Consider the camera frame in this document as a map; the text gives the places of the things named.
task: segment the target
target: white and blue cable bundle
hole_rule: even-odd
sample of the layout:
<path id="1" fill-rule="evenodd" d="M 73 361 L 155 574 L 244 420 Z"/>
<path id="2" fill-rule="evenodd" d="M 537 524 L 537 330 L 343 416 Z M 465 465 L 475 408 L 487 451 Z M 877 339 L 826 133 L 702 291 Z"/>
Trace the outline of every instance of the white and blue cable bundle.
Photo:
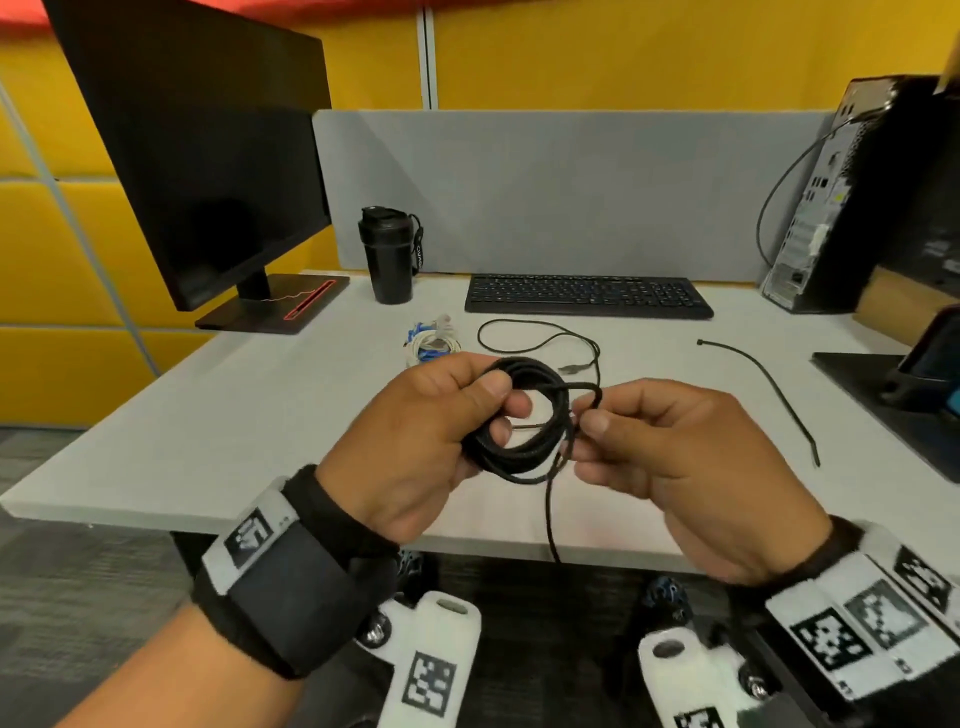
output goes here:
<path id="1" fill-rule="evenodd" d="M 415 367 L 460 349 L 456 331 L 446 314 L 438 316 L 436 321 L 429 324 L 417 323 L 407 333 L 407 343 L 403 345 L 408 367 Z"/>

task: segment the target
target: gray desk divider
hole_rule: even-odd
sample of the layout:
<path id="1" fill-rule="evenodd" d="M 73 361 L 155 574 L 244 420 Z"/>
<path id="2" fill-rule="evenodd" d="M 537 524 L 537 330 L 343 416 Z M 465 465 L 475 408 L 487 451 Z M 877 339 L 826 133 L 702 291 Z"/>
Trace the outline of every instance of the gray desk divider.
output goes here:
<path id="1" fill-rule="evenodd" d="M 760 205 L 831 116 L 320 111 L 314 129 L 345 268 L 367 267 L 360 208 L 384 205 L 423 221 L 427 271 L 753 281 Z M 808 174 L 770 205 L 768 250 Z"/>

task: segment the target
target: black monitor screen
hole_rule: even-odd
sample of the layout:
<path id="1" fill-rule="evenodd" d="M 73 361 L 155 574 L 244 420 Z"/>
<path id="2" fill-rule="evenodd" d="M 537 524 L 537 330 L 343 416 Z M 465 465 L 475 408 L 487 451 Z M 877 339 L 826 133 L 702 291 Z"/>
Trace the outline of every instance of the black monitor screen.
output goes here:
<path id="1" fill-rule="evenodd" d="M 44 0 L 180 310 L 329 225 L 309 36 L 188 0 Z"/>

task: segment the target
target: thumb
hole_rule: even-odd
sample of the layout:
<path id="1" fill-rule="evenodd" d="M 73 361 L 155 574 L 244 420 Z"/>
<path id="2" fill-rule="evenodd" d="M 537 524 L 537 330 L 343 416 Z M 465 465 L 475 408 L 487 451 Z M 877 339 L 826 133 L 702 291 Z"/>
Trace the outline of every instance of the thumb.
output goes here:
<path id="1" fill-rule="evenodd" d="M 441 407 L 448 425 L 447 433 L 456 441 L 463 440 L 499 411 L 513 388 L 510 375 L 496 369 L 487 372 L 469 387 L 445 397 Z"/>
<path id="2" fill-rule="evenodd" d="M 589 409 L 580 428 L 614 460 L 639 465 L 650 474 L 667 474 L 669 427 L 654 427 L 604 409 Z"/>

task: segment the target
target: red cloth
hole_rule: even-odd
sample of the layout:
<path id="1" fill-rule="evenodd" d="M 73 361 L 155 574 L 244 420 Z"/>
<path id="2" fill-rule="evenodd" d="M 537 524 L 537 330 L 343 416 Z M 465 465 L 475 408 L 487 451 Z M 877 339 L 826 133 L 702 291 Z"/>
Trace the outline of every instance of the red cloth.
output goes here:
<path id="1" fill-rule="evenodd" d="M 289 24 L 310 19 L 411 12 L 424 6 L 445 8 L 503 0 L 196 0 L 247 17 Z M 0 27 L 41 30 L 50 27 L 41 0 L 0 0 Z"/>

